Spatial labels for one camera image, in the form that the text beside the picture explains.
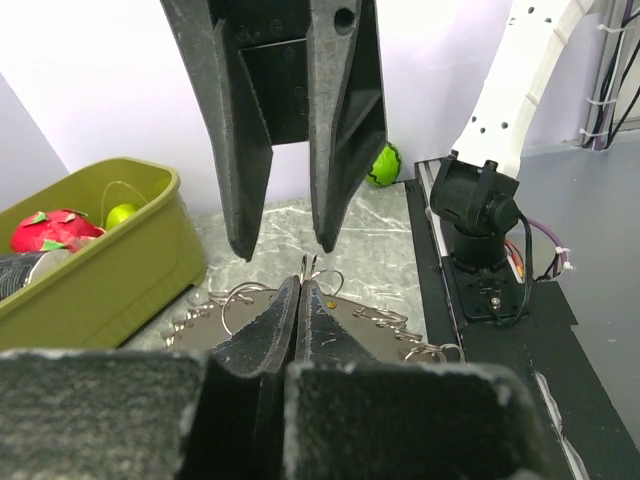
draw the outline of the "green plastic bin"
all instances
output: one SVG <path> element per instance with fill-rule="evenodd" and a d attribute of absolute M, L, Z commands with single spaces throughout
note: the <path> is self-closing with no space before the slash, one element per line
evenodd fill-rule
<path fill-rule="evenodd" d="M 131 203 L 129 219 L 54 270 L 0 302 L 0 350 L 120 345 L 206 274 L 205 253 L 170 168 L 115 158 L 69 175 L 0 213 L 0 253 L 17 225 L 37 211 L 71 208 L 99 225 L 105 208 Z"/>

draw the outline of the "gray floor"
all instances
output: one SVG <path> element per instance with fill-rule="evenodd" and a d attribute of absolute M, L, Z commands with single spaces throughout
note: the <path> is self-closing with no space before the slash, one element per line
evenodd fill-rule
<path fill-rule="evenodd" d="M 640 446 L 640 135 L 619 140 L 524 158 L 518 202 L 572 249 L 577 269 L 562 283 L 575 333 Z"/>

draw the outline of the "yellow-green ball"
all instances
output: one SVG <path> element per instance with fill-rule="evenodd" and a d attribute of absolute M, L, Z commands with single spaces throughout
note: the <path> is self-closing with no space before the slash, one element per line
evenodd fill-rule
<path fill-rule="evenodd" d="M 105 230 L 111 230 L 116 225 L 120 225 L 127 218 L 136 213 L 137 210 L 138 209 L 130 203 L 123 203 L 113 207 L 109 212 L 109 215 L 107 215 Z"/>
<path fill-rule="evenodd" d="M 366 180 L 374 187 L 388 187 L 396 181 L 400 170 L 402 170 L 402 157 L 396 147 L 387 143 L 371 167 Z"/>

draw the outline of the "hole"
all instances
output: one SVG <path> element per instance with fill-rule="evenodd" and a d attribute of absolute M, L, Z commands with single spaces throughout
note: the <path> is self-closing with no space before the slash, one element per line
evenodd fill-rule
<path fill-rule="evenodd" d="M 348 35 L 354 27 L 356 15 L 348 8 L 341 8 L 333 17 L 333 26 L 338 35 Z"/>

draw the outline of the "tennis ball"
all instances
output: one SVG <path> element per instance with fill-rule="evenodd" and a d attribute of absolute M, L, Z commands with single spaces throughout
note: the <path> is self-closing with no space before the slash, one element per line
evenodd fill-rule
<path fill-rule="evenodd" d="M 136 213 L 136 211 L 137 208 L 130 203 L 123 203 L 113 207 L 109 212 L 109 215 L 107 215 L 107 224 L 105 226 L 105 229 L 111 230 L 113 227 L 121 224 L 131 215 Z"/>

